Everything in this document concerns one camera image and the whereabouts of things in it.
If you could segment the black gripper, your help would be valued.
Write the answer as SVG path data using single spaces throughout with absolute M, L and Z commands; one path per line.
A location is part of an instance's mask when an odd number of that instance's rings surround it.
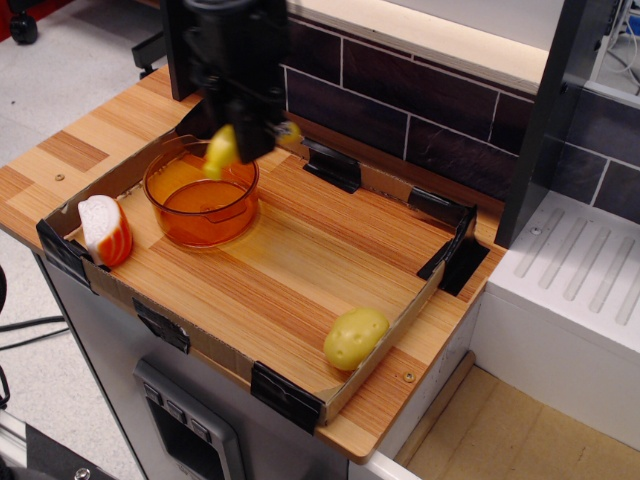
M 243 164 L 272 152 L 284 116 L 280 64 L 289 53 L 286 14 L 196 14 L 185 32 L 192 79 L 203 90 L 207 138 L 234 130 Z

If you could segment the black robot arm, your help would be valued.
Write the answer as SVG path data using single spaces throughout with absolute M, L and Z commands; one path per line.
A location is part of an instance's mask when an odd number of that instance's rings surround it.
M 290 50 L 285 1 L 186 1 L 195 25 L 184 34 L 191 78 L 203 90 L 213 128 L 233 128 L 239 159 L 276 146 L 285 121 L 282 62 Z

